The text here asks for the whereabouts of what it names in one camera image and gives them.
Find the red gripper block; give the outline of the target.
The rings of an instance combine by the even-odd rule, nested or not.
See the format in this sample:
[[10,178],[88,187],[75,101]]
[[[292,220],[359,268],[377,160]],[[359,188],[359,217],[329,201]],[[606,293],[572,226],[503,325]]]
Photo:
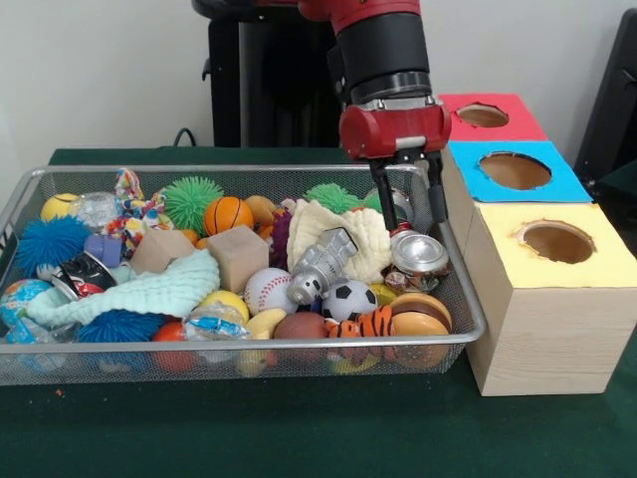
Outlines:
[[343,148],[352,159],[371,159],[370,172],[389,232],[397,228],[398,222],[383,158],[392,157],[403,149],[418,148],[426,152],[432,218],[436,223],[447,221],[439,150],[449,141],[451,127],[449,112],[439,105],[410,110],[366,110],[349,106],[341,114],[339,135]]

